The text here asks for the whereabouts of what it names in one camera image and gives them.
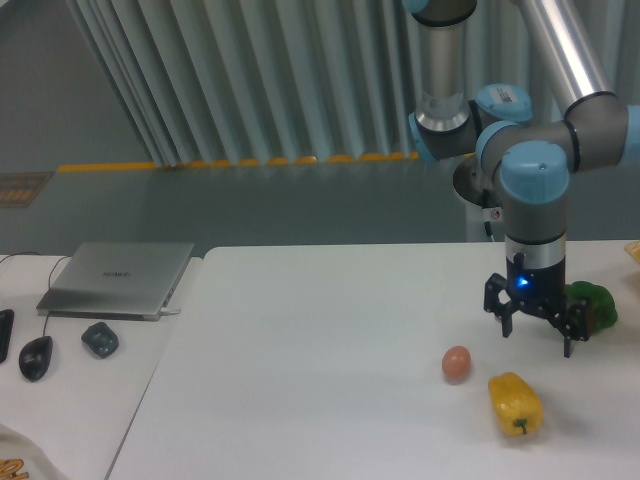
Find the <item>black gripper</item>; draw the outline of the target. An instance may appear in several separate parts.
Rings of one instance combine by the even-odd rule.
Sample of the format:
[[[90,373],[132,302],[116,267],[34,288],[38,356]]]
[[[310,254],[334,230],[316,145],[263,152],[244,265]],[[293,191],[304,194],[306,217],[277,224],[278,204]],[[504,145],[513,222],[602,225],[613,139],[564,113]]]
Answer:
[[[517,311],[543,316],[563,337],[563,356],[574,341],[586,342],[595,332],[595,310],[589,299],[565,295],[566,259],[544,268],[527,268],[523,253],[506,260],[507,279],[493,273],[484,285],[483,308],[501,324],[503,337],[513,331]]]

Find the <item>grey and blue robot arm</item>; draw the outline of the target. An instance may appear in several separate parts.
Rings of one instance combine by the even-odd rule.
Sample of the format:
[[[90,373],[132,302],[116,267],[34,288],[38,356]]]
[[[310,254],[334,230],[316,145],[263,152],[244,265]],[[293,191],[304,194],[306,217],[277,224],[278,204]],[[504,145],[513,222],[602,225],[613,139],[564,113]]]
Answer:
[[[506,271],[484,286],[484,309],[512,332],[522,312],[546,320],[566,346],[596,330],[595,308],[565,286],[567,190],[573,173],[636,161],[639,109],[612,91],[570,1],[521,1],[518,9],[549,76],[559,121],[530,124],[525,98],[491,85],[463,93],[464,24],[472,1],[408,1],[421,27],[422,99],[411,118],[423,160],[476,158],[475,187],[496,198],[504,222]]]

